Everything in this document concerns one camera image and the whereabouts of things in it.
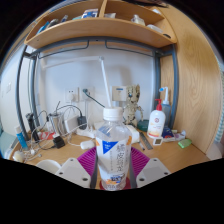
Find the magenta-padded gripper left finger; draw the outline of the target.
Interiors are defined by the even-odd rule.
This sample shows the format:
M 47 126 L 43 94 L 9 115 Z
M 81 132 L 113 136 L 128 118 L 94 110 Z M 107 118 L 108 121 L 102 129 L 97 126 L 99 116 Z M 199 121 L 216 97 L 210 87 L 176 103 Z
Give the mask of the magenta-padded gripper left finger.
M 78 158 L 69 158 L 56 175 L 84 188 L 94 189 L 97 182 L 97 155 L 93 147 Z

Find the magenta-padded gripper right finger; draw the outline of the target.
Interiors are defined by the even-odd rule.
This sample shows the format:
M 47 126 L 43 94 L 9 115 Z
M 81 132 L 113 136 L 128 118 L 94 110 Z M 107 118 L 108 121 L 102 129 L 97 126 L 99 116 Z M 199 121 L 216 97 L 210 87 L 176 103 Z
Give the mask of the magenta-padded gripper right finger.
M 171 172 L 158 158 L 149 158 L 138 149 L 131 149 L 130 186 L 140 188 L 170 175 Z

